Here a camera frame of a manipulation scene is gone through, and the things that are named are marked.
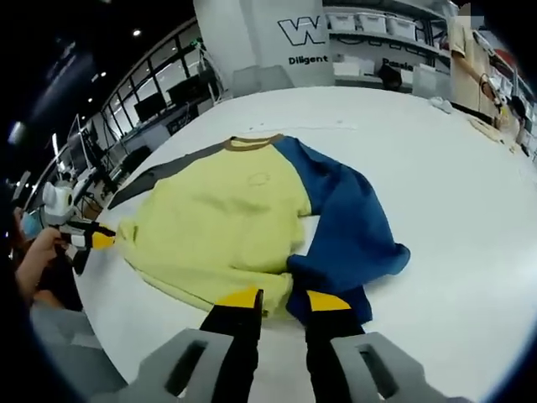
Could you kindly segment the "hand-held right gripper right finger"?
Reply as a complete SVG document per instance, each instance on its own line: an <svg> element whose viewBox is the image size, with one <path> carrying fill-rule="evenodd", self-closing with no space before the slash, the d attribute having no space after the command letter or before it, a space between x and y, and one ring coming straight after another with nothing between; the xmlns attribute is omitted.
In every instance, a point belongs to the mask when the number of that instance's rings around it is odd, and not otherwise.
<svg viewBox="0 0 537 403"><path fill-rule="evenodd" d="M344 300L309 290L306 365L317 402L443 402L423 366L378 332L366 333Z"/></svg>

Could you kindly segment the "person's left hand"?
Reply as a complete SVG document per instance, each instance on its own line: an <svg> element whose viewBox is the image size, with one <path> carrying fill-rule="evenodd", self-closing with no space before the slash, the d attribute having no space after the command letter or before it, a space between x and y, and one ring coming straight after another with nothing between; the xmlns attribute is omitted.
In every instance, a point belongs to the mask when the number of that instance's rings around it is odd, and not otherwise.
<svg viewBox="0 0 537 403"><path fill-rule="evenodd" d="M28 305L32 304L45 267L57 256L55 247L64 243L57 228L45 228L29 246L15 271L19 292Z"/></svg>

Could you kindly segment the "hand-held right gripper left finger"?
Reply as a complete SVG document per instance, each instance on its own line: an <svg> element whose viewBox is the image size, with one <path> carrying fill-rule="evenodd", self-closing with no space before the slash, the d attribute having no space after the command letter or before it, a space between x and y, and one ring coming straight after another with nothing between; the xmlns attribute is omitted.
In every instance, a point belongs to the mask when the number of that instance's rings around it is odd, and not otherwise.
<svg viewBox="0 0 537 403"><path fill-rule="evenodd" d="M246 402L258 366L263 290L219 300L198 329L179 332L140 364L137 402Z"/></svg>

